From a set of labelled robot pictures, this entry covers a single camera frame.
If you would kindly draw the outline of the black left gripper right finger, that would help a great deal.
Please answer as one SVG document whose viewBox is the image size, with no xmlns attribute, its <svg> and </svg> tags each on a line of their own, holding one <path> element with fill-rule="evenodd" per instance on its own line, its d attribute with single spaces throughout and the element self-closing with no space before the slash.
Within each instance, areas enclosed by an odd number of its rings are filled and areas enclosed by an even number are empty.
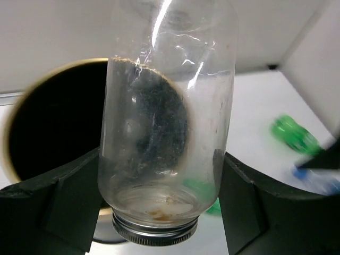
<svg viewBox="0 0 340 255">
<path fill-rule="evenodd" d="M 219 193 L 230 254 L 339 254 L 339 196 L 286 185 L 225 155 Z"/>
</svg>

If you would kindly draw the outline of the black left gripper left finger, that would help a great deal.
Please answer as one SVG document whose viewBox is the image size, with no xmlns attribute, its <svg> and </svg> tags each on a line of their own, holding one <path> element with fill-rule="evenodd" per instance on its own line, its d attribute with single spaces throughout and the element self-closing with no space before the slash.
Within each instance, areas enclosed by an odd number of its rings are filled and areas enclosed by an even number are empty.
<svg viewBox="0 0 340 255">
<path fill-rule="evenodd" d="M 1 190 L 1 254 L 89 252 L 102 197 L 99 150 Z"/>
</svg>

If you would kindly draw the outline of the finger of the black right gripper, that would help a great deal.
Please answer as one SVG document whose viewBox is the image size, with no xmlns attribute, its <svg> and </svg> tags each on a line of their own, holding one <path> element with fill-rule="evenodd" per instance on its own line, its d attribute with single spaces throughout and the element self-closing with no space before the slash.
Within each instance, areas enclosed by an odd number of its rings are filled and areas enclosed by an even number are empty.
<svg viewBox="0 0 340 255">
<path fill-rule="evenodd" d="M 326 150 L 317 153 L 308 161 L 296 166 L 297 169 L 339 169 L 339 138 Z"/>
</svg>

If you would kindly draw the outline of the clear jar with metal lid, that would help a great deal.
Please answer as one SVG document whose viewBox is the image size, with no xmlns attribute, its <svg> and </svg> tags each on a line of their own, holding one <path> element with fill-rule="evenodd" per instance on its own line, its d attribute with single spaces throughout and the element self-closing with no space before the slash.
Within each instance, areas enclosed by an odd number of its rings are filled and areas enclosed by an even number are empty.
<svg viewBox="0 0 340 255">
<path fill-rule="evenodd" d="M 98 187 L 114 229 L 183 242 L 216 201 L 238 20 L 229 1 L 115 1 Z"/>
</svg>

